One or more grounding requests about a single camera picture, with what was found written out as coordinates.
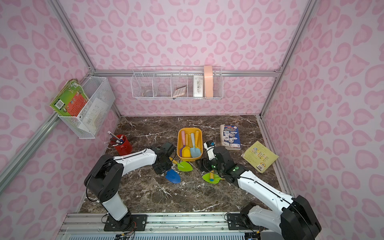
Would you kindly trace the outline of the yellow shovel yellow handle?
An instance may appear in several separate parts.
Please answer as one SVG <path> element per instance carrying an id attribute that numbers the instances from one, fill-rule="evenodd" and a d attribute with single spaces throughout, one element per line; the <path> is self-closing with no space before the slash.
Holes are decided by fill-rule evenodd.
<path id="1" fill-rule="evenodd" d="M 191 155 L 191 151 L 190 151 L 190 147 L 189 147 L 189 136 L 188 134 L 185 134 L 185 139 L 186 139 L 186 144 L 185 144 L 185 147 L 183 149 L 183 158 L 190 158 L 192 155 Z"/>

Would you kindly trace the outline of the light blue shovel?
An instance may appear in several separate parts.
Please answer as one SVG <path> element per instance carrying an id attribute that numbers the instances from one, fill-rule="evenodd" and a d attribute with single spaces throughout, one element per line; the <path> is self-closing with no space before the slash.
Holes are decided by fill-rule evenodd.
<path id="1" fill-rule="evenodd" d="M 202 154 L 201 149 L 197 147 L 198 136 L 199 136 L 199 131 L 195 131 L 194 134 L 191 133 L 191 141 L 192 141 L 193 147 L 190 149 L 190 152 L 191 152 L 192 158 L 198 158 Z"/>

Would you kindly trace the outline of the purple shovel pink handle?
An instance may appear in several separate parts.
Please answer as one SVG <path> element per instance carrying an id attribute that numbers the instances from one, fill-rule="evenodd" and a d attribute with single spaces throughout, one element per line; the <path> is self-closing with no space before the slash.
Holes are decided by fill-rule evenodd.
<path id="1" fill-rule="evenodd" d="M 183 156 L 182 152 L 183 152 L 183 149 L 184 149 L 185 144 L 186 144 L 185 136 L 186 136 L 186 135 L 185 135 L 185 131 L 181 131 L 181 140 L 182 140 L 182 144 L 181 144 L 181 147 L 180 147 L 180 150 L 179 150 L 179 154 L 180 154 L 181 157 Z"/>

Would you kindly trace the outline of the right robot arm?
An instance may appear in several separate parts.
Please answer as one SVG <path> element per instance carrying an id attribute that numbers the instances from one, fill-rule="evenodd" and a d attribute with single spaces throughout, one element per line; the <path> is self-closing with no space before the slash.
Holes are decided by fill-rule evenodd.
<path id="1" fill-rule="evenodd" d="M 243 208 L 241 214 L 246 228 L 265 227 L 285 240 L 314 240 L 319 235 L 321 224 L 306 198 L 293 197 L 262 181 L 245 166 L 236 164 L 223 146 L 208 141 L 204 149 L 207 157 L 201 160 L 202 171 L 217 174 L 268 207 L 248 204 Z"/>

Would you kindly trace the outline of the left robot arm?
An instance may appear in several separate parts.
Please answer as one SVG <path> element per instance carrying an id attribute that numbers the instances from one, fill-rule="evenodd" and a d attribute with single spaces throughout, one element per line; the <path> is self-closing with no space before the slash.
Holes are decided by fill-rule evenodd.
<path id="1" fill-rule="evenodd" d="M 103 155 L 85 178 L 84 185 L 115 221 L 123 222 L 130 219 L 131 214 L 118 194 L 122 177 L 146 166 L 151 166 L 156 174 L 161 175 L 172 168 L 170 157 L 175 153 L 176 147 L 166 142 L 160 147 L 129 155 Z"/>

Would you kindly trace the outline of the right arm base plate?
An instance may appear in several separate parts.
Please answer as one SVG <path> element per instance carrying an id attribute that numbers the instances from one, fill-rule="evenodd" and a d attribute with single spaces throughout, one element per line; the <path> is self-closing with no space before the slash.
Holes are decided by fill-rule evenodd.
<path id="1" fill-rule="evenodd" d="M 229 230 L 255 231 L 260 229 L 259 226 L 254 225 L 249 219 L 239 213 L 226 213 L 224 218 L 228 223 Z"/>

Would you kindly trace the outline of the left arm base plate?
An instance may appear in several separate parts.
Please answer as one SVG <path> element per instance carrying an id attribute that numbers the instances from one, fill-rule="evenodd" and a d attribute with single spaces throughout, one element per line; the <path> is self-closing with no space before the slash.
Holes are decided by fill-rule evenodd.
<path id="1" fill-rule="evenodd" d="M 124 216 L 117 221 L 112 216 L 108 215 L 105 222 L 104 232 L 130 232 L 132 230 L 142 232 L 147 225 L 148 215 L 132 215 Z"/>

